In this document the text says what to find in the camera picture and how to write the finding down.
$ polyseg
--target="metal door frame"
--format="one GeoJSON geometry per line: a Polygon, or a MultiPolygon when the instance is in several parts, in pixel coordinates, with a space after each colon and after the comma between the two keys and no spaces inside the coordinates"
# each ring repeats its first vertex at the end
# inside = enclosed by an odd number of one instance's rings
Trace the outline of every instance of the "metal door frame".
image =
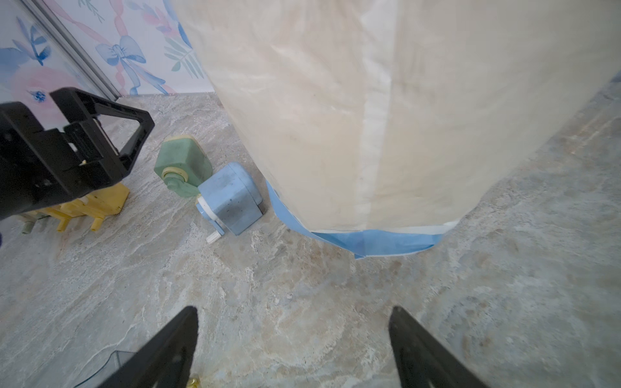
{"type": "Polygon", "coordinates": [[[16,0],[16,3],[26,8],[38,25],[75,62],[78,69],[97,87],[98,91],[103,94],[103,97],[112,101],[116,101],[121,97],[116,87],[43,0],[16,0]]]}

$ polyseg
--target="green toy machine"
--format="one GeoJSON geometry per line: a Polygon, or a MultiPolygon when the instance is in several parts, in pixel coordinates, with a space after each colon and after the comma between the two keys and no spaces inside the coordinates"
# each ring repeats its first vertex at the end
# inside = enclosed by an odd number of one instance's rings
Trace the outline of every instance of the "green toy machine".
{"type": "Polygon", "coordinates": [[[164,140],[153,170],[180,197],[198,196],[197,186],[213,173],[207,155],[190,135],[164,140]]]}

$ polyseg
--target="marble floor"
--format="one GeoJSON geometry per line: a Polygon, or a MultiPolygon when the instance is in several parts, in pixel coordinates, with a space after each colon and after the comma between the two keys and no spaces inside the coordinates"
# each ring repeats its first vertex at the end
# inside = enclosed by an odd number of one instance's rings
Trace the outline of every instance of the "marble floor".
{"type": "MultiPolygon", "coordinates": [[[[156,127],[125,209],[0,222],[0,386],[72,387],[135,351],[185,305],[199,312],[204,387],[398,387],[387,331],[404,306],[491,387],[621,385],[621,86],[604,88],[496,184],[435,248],[354,260],[288,230],[215,94],[143,96],[156,127]],[[238,161],[267,213],[210,245],[193,200],[152,168],[194,135],[214,168],[238,161]]],[[[115,142],[125,124],[107,130],[115,142]]]]}

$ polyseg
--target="wall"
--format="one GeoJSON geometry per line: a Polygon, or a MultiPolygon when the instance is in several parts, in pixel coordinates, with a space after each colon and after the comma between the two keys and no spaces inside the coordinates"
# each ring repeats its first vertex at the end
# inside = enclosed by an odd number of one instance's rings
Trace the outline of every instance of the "wall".
{"type": "Polygon", "coordinates": [[[16,3],[0,12],[0,102],[21,101],[46,128],[67,124],[49,92],[74,86],[99,94],[70,58],[16,3]]]}
{"type": "Polygon", "coordinates": [[[169,0],[44,0],[121,95],[213,87],[169,0]]]}

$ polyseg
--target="yellow plastic part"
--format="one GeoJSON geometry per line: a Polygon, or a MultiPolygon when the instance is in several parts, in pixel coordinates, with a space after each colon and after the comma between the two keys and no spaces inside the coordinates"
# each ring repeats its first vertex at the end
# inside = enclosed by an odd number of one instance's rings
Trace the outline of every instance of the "yellow plastic part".
{"type": "Polygon", "coordinates": [[[128,195],[129,189],[122,183],[117,183],[112,187],[95,190],[71,202],[46,207],[38,211],[58,219],[60,222],[56,230],[59,232],[65,230],[72,218],[82,215],[94,218],[91,230],[96,231],[101,227],[108,215],[115,215],[121,212],[128,195]]]}
{"type": "Polygon", "coordinates": [[[201,388],[201,379],[195,374],[190,375],[186,388],[201,388]]]}

